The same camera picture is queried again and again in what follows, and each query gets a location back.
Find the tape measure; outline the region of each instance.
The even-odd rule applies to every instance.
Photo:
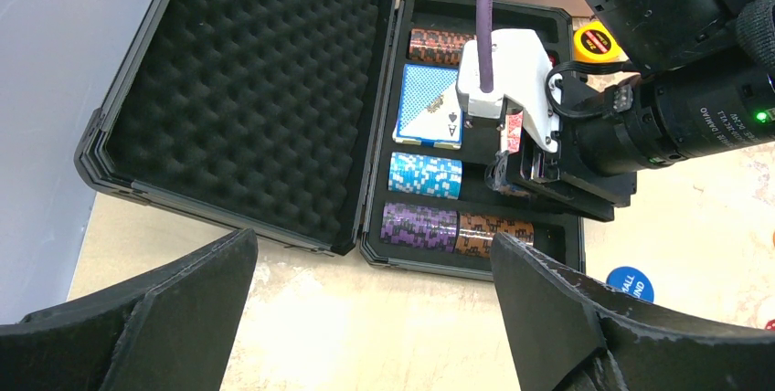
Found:
[[[612,62],[622,54],[621,47],[600,21],[577,30],[573,36],[573,48],[576,60],[592,64]]]

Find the black foam insert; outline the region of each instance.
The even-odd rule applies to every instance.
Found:
[[[547,211],[536,211],[531,203],[501,195],[484,182],[486,165],[494,160],[499,148],[500,134],[493,129],[473,128],[463,130],[460,150],[436,149],[425,146],[399,144],[392,139],[392,129],[398,120],[402,79],[406,64],[418,64],[406,58],[410,31],[414,27],[475,33],[475,3],[473,0],[402,0],[398,20],[398,36],[395,46],[392,78],[387,90],[387,106],[382,132],[381,150],[377,158],[377,177],[373,195],[373,207],[368,223],[365,246],[379,259],[401,259],[413,262],[491,271],[489,259],[434,250],[400,247],[380,239],[382,209],[386,202],[399,202],[416,206],[432,206],[461,213],[511,217],[530,222],[535,230],[535,247],[554,259],[577,267],[579,255],[579,218]],[[570,59],[570,28],[568,20],[554,10],[532,6],[494,4],[494,28],[531,28],[544,43],[544,47],[560,55],[560,60]],[[414,153],[461,160],[463,164],[461,194],[457,200],[424,195],[411,195],[388,191],[390,156],[393,152]]]
[[[170,0],[106,144],[113,172],[347,246],[393,5]]]

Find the poker chip case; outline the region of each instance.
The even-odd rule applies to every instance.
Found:
[[[75,154],[92,188],[287,247],[377,266],[491,280],[489,259],[380,239],[386,204],[531,223],[535,246],[584,270],[582,224],[483,180],[499,134],[445,151],[397,144],[413,27],[472,34],[473,0],[153,0]],[[561,10],[495,3],[494,25],[532,28],[569,60]],[[394,152],[463,164],[456,200],[388,191]]]

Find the poker chip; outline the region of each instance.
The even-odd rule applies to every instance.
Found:
[[[462,162],[433,156],[394,152],[387,189],[414,195],[460,197]]]
[[[501,152],[519,152],[519,143],[522,140],[522,112],[506,115],[506,125],[501,131]]]
[[[636,268],[622,266],[608,275],[606,283],[643,301],[653,302],[654,291],[648,277]]]
[[[489,259],[496,233],[511,234],[528,245],[533,245],[535,240],[532,224],[503,217],[461,213],[455,253]]]
[[[391,245],[453,252],[457,230],[457,212],[387,203],[380,238]]]
[[[775,297],[764,299],[756,310],[756,326],[762,329],[775,330]]]
[[[474,38],[466,33],[424,28],[413,28],[410,35],[409,59],[454,67],[460,65],[462,46]]]

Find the case hinge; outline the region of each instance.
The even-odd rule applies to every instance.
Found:
[[[372,175],[374,173],[374,159],[371,160],[371,164],[368,166],[368,176],[366,177],[366,181],[364,182],[364,188],[361,189],[361,194],[364,196],[363,205],[366,206],[368,203],[368,189],[371,188],[371,179]]]
[[[388,38],[388,45],[393,47],[393,41],[396,39],[396,21],[390,23],[390,37]]]
[[[297,245],[290,245],[290,244],[287,244],[287,243],[283,243],[282,245],[283,245],[284,248],[299,249],[300,251],[307,251],[307,252],[311,252],[313,254],[321,254],[321,255],[324,255],[324,256],[328,256],[328,257],[333,257],[334,256],[333,252],[328,251],[327,249],[323,249],[323,248],[306,248],[306,247],[299,247]]]
[[[113,196],[119,197],[120,199],[126,199],[130,202],[134,202],[135,204],[140,204],[142,206],[149,206],[151,205],[151,201],[142,197],[144,195],[144,192],[140,192],[137,190],[116,190],[111,193]]]
[[[392,270],[408,270],[406,268],[401,268],[399,265],[395,263],[375,263],[377,266],[379,266],[381,269],[392,269]]]
[[[91,117],[89,117],[89,123],[87,123],[87,131],[83,132],[83,136],[81,137],[81,142],[83,143],[84,140],[89,139],[94,133],[100,129],[102,126],[102,122],[105,121],[105,114],[102,113],[102,108],[97,108],[91,113]]]

